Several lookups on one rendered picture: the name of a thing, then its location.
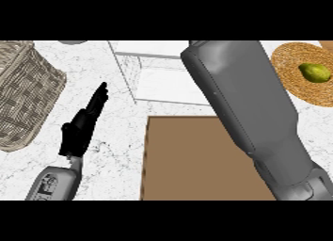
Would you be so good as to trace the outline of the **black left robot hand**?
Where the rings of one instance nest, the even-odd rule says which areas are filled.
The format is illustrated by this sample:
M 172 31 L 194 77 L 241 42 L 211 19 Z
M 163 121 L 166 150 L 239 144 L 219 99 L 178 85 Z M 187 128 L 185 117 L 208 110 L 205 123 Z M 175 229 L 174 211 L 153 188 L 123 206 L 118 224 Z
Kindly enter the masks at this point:
M 82 157 L 93 137 L 95 122 L 107 101 L 107 83 L 97 87 L 87 107 L 82 108 L 73 119 L 62 127 L 62 143 L 59 155 Z

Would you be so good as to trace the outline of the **round woven straw tray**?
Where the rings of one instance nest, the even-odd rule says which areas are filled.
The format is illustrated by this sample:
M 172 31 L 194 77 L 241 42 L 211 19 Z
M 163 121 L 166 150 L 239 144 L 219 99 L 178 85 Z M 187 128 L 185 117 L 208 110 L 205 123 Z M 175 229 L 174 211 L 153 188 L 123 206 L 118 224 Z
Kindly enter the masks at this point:
M 309 104 L 333 107 L 333 54 L 311 43 L 286 42 L 274 49 L 271 63 L 290 93 Z M 303 69 L 312 69 L 314 65 L 329 70 L 323 82 L 306 79 Z

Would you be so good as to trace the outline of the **green-yellow lemon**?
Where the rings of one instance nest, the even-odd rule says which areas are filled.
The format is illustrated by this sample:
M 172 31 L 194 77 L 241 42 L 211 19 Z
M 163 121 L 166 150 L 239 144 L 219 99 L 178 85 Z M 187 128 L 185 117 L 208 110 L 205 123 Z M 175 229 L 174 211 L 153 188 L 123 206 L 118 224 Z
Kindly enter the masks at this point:
M 327 82 L 330 79 L 330 70 L 321 65 L 314 63 L 302 63 L 299 66 L 299 71 L 303 78 L 312 83 Z

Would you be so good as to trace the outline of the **grey wicker basket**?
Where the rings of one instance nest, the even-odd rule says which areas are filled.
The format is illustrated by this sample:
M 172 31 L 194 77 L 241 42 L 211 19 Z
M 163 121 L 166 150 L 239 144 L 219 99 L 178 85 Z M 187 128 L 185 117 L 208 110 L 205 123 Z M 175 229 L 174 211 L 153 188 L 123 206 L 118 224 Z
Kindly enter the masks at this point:
M 66 74 L 41 56 L 31 40 L 0 40 L 0 150 L 25 148 L 66 84 Z

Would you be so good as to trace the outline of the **brown cutting board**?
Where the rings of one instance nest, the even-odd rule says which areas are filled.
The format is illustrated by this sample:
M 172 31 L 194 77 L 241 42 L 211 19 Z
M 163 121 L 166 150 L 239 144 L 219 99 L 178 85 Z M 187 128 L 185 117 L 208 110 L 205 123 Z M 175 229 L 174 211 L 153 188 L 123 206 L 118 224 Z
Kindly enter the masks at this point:
M 270 201 L 250 158 L 212 116 L 152 116 L 144 138 L 143 201 Z

